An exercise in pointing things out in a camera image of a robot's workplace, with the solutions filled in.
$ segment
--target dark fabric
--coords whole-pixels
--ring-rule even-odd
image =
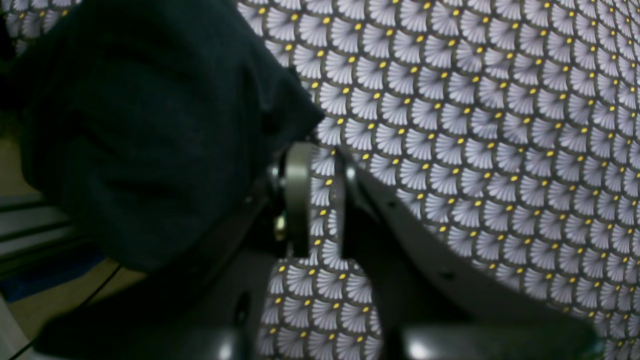
[[[28,100],[27,181],[143,271],[323,116],[227,0],[85,0],[11,77]]]

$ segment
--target patterned fabric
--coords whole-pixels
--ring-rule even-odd
[[[3,0],[24,50],[73,0]],[[333,152],[346,143],[452,251],[588,318],[639,359],[640,0],[239,0],[326,113],[313,248],[274,271],[271,359],[376,359],[371,288],[340,258]]]

